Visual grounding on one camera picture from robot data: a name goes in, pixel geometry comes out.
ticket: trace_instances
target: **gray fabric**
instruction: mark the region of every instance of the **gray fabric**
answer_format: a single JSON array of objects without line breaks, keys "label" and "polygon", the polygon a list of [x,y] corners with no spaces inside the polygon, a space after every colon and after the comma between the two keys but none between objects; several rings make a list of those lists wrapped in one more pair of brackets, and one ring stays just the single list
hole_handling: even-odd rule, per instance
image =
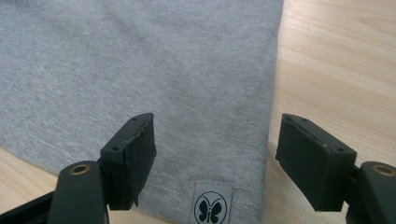
[{"label": "gray fabric", "polygon": [[0,1],[0,147],[58,173],[152,112],[142,209],[188,222],[194,184],[260,223],[282,1]]}]

